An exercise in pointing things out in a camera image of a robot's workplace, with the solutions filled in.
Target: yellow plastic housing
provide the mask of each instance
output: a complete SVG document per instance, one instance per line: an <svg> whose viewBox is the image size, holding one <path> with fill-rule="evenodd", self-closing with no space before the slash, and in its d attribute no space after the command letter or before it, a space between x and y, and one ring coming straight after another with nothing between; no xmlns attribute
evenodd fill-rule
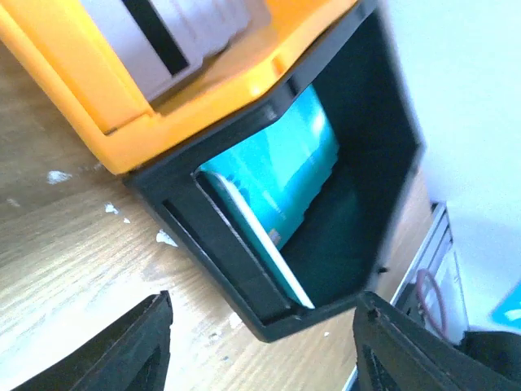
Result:
<svg viewBox="0 0 521 391"><path fill-rule="evenodd" d="M245 33L153 109L78 0L0 0L0 39L114 174L146 163L266 93L357 0L266 0Z"/></svg>

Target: white wall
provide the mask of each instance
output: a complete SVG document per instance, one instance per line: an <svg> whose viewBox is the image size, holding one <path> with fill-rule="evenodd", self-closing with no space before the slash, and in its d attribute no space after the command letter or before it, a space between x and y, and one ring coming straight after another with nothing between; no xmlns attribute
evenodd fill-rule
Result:
<svg viewBox="0 0 521 391"><path fill-rule="evenodd" d="M431 197L521 197L521 2L388 0Z"/></svg>
<svg viewBox="0 0 521 391"><path fill-rule="evenodd" d="M402 72L447 201L469 324L521 280L521 2L388 0Z"/></svg>

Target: red cable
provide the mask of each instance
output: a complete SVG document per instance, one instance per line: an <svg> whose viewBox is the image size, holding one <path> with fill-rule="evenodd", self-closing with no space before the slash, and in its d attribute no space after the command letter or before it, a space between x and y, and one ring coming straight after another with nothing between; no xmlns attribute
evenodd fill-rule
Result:
<svg viewBox="0 0 521 391"><path fill-rule="evenodd" d="M431 311L429 311L426 303L426 298L423 296L422 287L425 284L425 279L429 278L431 280L431 285L434 288L434 292L436 294L436 298L438 299L438 304L440 305L440 316L441 316L441 327L434 320L434 316L432 316ZM443 297L441 296L440 286L436 282L436 279L432 275L432 273L427 269L420 269L416 274L416 294L418 296L418 300L420 305L423 308L427 321L431 324L432 328L438 333L440 337L445 340L448 340L447 337L447 310L445 308L445 303L443 301Z"/></svg>

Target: black stripe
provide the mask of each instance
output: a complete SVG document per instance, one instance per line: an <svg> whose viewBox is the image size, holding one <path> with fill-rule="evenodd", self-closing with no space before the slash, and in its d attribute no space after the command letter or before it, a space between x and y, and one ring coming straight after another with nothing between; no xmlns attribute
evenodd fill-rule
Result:
<svg viewBox="0 0 521 391"><path fill-rule="evenodd" d="M179 46L147 0L122 0L139 28L147 37L164 66L173 76L188 66Z"/></svg>

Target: wooden table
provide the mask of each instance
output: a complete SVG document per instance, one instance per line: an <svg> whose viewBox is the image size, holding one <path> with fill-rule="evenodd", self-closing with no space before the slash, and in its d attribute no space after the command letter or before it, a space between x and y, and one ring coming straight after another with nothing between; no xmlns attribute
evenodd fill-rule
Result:
<svg viewBox="0 0 521 391"><path fill-rule="evenodd" d="M356 361L353 312L259 342L181 249L156 242L157 224L4 46L0 141L0 389L46 369L162 289L174 312L166 389L342 389ZM70 177L50 184L60 179L48 178L51 171ZM107 204L119 213L106 213ZM381 296L394 293L430 222L417 178Z"/></svg>

